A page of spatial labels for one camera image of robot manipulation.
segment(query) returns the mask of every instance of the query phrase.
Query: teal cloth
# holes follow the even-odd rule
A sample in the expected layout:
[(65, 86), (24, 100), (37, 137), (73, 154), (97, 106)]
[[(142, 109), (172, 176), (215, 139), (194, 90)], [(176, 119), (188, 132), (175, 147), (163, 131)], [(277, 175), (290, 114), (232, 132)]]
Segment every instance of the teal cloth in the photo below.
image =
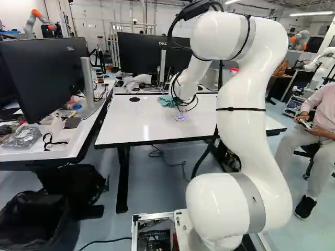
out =
[(178, 102), (173, 100), (173, 98), (170, 95), (164, 95), (160, 96), (157, 99), (158, 103), (160, 103), (163, 107), (176, 107), (178, 105)]

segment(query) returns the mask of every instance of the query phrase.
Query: tripod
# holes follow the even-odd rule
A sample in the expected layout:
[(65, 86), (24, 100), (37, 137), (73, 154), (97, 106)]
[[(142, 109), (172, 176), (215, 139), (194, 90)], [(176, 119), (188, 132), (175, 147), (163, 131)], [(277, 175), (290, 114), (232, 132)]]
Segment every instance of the tripod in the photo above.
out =
[(98, 36), (98, 44), (96, 45), (94, 50), (90, 52), (90, 56), (92, 56), (95, 53), (95, 63), (92, 64), (92, 62), (91, 62), (91, 66), (100, 67), (101, 70), (103, 71), (103, 73), (106, 74), (105, 57), (104, 57), (104, 53), (101, 49), (102, 38), (103, 38), (103, 36)]

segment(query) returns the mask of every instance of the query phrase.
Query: gray band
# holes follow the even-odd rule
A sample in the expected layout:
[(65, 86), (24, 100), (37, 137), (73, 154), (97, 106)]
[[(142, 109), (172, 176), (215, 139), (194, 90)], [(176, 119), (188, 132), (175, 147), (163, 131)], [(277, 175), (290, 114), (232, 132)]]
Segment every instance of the gray band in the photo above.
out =
[(255, 39), (255, 36), (256, 36), (256, 22), (253, 18), (250, 18), (249, 22), (250, 22), (250, 31), (249, 31), (249, 36), (248, 36), (247, 43), (245, 44), (242, 52), (236, 58), (234, 58), (234, 60), (242, 59), (247, 54), (249, 49), (251, 48), (251, 46), (253, 44), (253, 40)]
[(242, 173), (230, 173), (243, 190), (249, 208), (249, 228), (247, 234), (259, 233), (264, 229), (266, 214), (263, 199), (256, 185)]
[[(245, 16), (242, 16), (242, 15), (240, 16), (240, 19), (241, 19), (240, 36), (239, 36), (239, 39), (237, 40), (237, 44), (236, 44), (234, 50), (227, 57), (227, 59), (232, 59), (234, 56), (236, 56), (239, 53), (239, 51), (242, 49), (242, 47), (245, 43), (247, 35), (248, 35), (248, 26), (249, 26), (248, 25), (248, 20)], [(253, 40), (255, 38), (256, 22), (252, 18), (249, 19), (249, 22), (250, 22), (250, 32), (249, 32), (247, 43), (245, 44), (242, 52), (236, 58), (234, 58), (234, 60), (241, 59), (246, 55), (246, 53), (249, 51), (249, 49), (250, 49), (250, 47), (253, 43)]]

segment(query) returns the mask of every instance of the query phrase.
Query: khaki pants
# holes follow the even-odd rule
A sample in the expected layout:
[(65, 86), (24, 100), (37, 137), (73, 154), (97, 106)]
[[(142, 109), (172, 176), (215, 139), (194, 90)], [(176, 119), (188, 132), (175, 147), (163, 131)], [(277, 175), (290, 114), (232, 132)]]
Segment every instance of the khaki pants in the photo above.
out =
[(285, 173), (290, 166), (295, 148), (318, 142), (322, 145), (314, 156), (314, 164), (308, 179), (307, 194), (312, 197), (318, 197), (322, 193), (328, 179), (334, 172), (335, 141), (314, 136), (305, 131), (302, 125), (297, 125), (294, 133), (287, 134), (282, 138), (275, 155), (279, 168), (282, 173)]

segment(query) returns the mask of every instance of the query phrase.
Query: plastic bag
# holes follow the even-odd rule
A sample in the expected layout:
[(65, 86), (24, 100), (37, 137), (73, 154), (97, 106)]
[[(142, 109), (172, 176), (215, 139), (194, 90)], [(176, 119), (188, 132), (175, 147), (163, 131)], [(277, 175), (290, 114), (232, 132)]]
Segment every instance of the plastic bag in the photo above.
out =
[(30, 148), (42, 136), (40, 130), (36, 127), (19, 128), (2, 146)]

